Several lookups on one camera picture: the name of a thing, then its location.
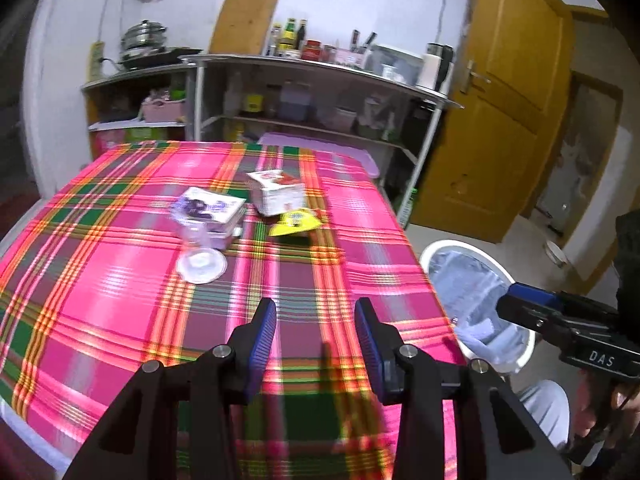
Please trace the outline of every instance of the pink plastic tray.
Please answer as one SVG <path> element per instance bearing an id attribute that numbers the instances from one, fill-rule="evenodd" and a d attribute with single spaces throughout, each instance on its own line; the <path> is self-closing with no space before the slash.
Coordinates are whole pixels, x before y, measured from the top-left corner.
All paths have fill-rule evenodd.
<path id="1" fill-rule="evenodd" d="M 258 144 L 266 146 L 293 146 L 296 148 L 309 148 L 317 152 L 331 152 L 338 155 L 346 155 L 355 158 L 369 175 L 369 178 L 378 178 L 380 170 L 375 160 L 365 150 L 359 150 L 352 146 L 341 146 L 332 142 L 309 139 L 308 137 L 288 136 L 283 134 L 264 134 Z"/>

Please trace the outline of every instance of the pink basket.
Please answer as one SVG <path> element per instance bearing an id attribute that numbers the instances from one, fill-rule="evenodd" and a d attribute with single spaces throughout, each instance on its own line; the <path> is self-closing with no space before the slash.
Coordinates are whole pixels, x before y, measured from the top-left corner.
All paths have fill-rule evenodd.
<path id="1" fill-rule="evenodd" d="M 95 151 L 96 155 L 102 155 L 114 148 L 118 144 L 126 141 L 126 130 L 123 128 L 117 130 L 101 130 L 95 133 Z"/>
<path id="2" fill-rule="evenodd" d="M 165 101 L 154 99 L 142 103 L 142 115 L 147 123 L 175 123 L 184 117 L 184 99 Z"/>

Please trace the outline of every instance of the power cord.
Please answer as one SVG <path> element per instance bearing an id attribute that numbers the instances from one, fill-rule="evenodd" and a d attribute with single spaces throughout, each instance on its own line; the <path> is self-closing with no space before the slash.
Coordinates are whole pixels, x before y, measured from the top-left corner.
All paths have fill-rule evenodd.
<path id="1" fill-rule="evenodd" d="M 100 14 L 100 22 L 98 22 L 98 42 L 102 40 L 102 24 L 104 23 L 104 15 L 107 11 L 107 3 L 109 0 L 104 0 L 104 5 L 102 6 L 102 13 Z"/>
<path id="2" fill-rule="evenodd" d="M 105 61 L 109 61 L 118 72 L 126 72 L 127 71 L 120 63 L 116 63 L 110 57 L 101 57 L 100 58 L 100 63 L 105 62 Z"/>
<path id="3" fill-rule="evenodd" d="M 434 43 L 440 43 L 440 35 L 442 34 L 442 20 L 444 18 L 444 9 L 447 6 L 447 0 L 442 0 L 442 4 L 440 6 L 440 14 L 438 16 L 438 28 L 436 30 L 436 39 Z"/>

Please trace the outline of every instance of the door handle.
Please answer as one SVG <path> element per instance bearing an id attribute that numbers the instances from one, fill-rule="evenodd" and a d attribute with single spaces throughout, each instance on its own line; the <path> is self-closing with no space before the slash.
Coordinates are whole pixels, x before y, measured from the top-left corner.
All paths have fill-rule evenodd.
<path id="1" fill-rule="evenodd" d="M 465 81 L 462 85 L 462 88 L 460 89 L 460 91 L 463 94 L 466 94 L 467 92 L 469 92 L 469 87 L 471 86 L 471 81 L 475 78 L 475 79 L 479 79 L 480 81 L 484 81 L 487 84 L 491 84 L 491 80 L 482 75 L 479 74 L 478 72 L 474 72 L 474 67 L 476 65 L 476 62 L 473 59 L 470 59 L 469 62 L 466 64 L 466 77 L 465 77 Z"/>

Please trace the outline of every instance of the metal screw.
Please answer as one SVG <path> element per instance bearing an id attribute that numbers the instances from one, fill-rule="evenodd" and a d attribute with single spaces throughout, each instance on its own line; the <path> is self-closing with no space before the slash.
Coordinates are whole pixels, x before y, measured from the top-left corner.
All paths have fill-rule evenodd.
<path id="1" fill-rule="evenodd" d="M 402 345 L 400 347 L 400 355 L 411 359 L 418 355 L 418 349 L 413 345 Z"/>
<path id="2" fill-rule="evenodd" d="M 147 374 L 152 374 L 160 367 L 160 361 L 147 361 L 142 365 L 142 371 Z"/>
<path id="3" fill-rule="evenodd" d="M 484 374 L 489 371 L 489 363 L 484 359 L 472 359 L 471 369 L 479 374 Z"/>
<path id="4" fill-rule="evenodd" d="M 213 355 L 215 355 L 216 357 L 223 358 L 231 354 L 231 346 L 218 345 L 212 350 L 212 352 L 213 352 Z"/>

